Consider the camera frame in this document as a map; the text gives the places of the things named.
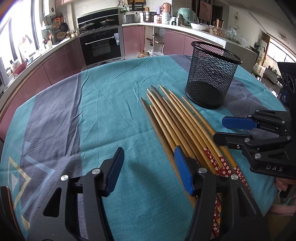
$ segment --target white countertop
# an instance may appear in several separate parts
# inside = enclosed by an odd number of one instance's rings
[[[228,45],[236,45],[241,47],[242,49],[240,50],[249,50],[252,52],[250,49],[243,47],[235,42],[232,42],[230,40],[218,37],[216,35],[210,34],[208,32],[204,31],[199,31],[199,30],[193,30],[192,28],[186,28],[182,26],[175,26],[175,25],[169,25],[169,24],[162,24],[162,23],[128,23],[128,24],[123,24],[122,26],[136,26],[136,25],[145,25],[145,26],[151,26],[151,27],[158,27],[158,28],[166,28],[166,29],[171,29],[175,31],[180,31],[183,33],[187,33],[193,36],[197,36],[206,40],[209,40],[211,42],[217,43],[221,45],[223,48],[227,49]],[[54,53],[56,50],[64,46],[65,44],[69,43],[70,41],[74,40],[76,37],[70,38],[63,40],[61,43],[57,45],[53,45],[52,48],[49,50],[46,50],[40,57],[35,59],[32,63],[30,63],[27,68],[13,81],[9,83],[9,86],[7,87],[6,91],[3,93],[3,95],[0,98],[0,110],[4,106],[6,100],[9,98],[9,96],[12,94],[12,92],[15,90],[15,88],[21,83],[21,81],[38,65],[40,64],[43,60],[45,60],[48,56],[50,56],[52,53]]]
[[[6,100],[9,98],[9,96],[12,94],[12,92],[15,90],[15,88],[19,85],[19,83],[43,60],[45,60],[48,56],[50,56],[53,52],[57,51],[59,48],[63,47],[65,44],[71,42],[74,40],[74,38],[64,39],[59,44],[53,45],[50,49],[46,49],[45,52],[42,53],[38,58],[36,58],[32,63],[30,63],[26,69],[20,73],[19,76],[17,76],[14,80],[11,80],[9,82],[9,85],[3,95],[0,98],[0,110],[4,106]]]
[[[221,45],[223,48],[225,48],[226,43],[232,43],[234,45],[237,45],[237,46],[240,46],[242,48],[248,49],[248,48],[246,48],[244,46],[241,46],[241,45],[239,45],[239,44],[237,44],[235,42],[232,42],[232,41],[230,41],[228,39],[218,37],[217,35],[210,34],[210,33],[205,32],[205,31],[194,30],[192,28],[182,27],[182,26],[175,26],[175,25],[169,25],[169,24],[163,24],[163,23],[127,23],[127,24],[123,24],[122,26],[125,27],[125,26],[134,26],[134,25],[145,25],[145,26],[166,28],[166,29],[172,29],[172,30],[184,32],[184,33],[191,34],[191,35],[194,35],[196,37],[201,37],[201,38],[207,39],[207,40],[209,40],[211,42],[217,43],[217,44]]]

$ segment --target frying pan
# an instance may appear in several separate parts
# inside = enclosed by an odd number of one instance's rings
[[[94,28],[94,25],[95,25],[94,23],[85,24],[80,28],[80,31],[81,32],[89,31]]]
[[[61,23],[60,29],[61,29],[63,32],[67,32],[68,29],[69,29],[68,24],[66,24],[66,23]]]
[[[115,21],[115,19],[106,19],[105,21],[102,21],[101,24],[102,24],[102,26],[108,26],[108,25],[112,24],[113,21]]]

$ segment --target wooden cabinet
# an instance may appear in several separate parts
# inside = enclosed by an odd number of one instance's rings
[[[44,67],[41,65],[19,89],[9,104],[0,122],[0,138],[5,140],[6,133],[16,109],[34,95],[51,86]]]
[[[60,48],[42,65],[52,85],[80,71],[70,44]]]
[[[31,77],[29,77],[19,90],[18,94],[20,94],[24,101],[23,103],[25,103],[28,99],[45,90],[49,86],[51,86],[50,81],[44,67],[41,66],[31,75]]]
[[[79,38],[70,43],[79,72],[86,66]]]
[[[163,54],[184,54],[185,37],[185,34],[166,30]]]
[[[125,55],[135,55],[145,50],[144,26],[123,27],[123,44]]]
[[[64,4],[64,0],[54,0],[54,4],[55,4],[55,7],[58,7],[62,4]]]
[[[184,54],[185,55],[192,56],[193,47],[191,45],[191,42],[193,42],[193,41],[200,41],[200,39],[189,37],[189,36],[185,37],[185,46],[184,46]]]

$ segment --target mesh cup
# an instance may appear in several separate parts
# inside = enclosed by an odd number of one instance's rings
[[[195,104],[217,109],[224,100],[241,59],[213,44],[194,41],[185,93]]]

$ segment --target plastic bag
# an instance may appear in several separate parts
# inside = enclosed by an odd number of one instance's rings
[[[150,56],[164,56],[162,52],[152,52]]]
[[[235,42],[237,44],[240,44],[240,45],[242,45],[244,47],[247,47],[247,48],[250,47],[248,41],[245,40],[244,38],[242,38],[241,36],[239,36],[239,34],[237,33],[237,31],[235,29],[233,29],[233,28],[227,29],[227,31],[226,31],[226,38],[228,40],[233,41],[233,42]]]

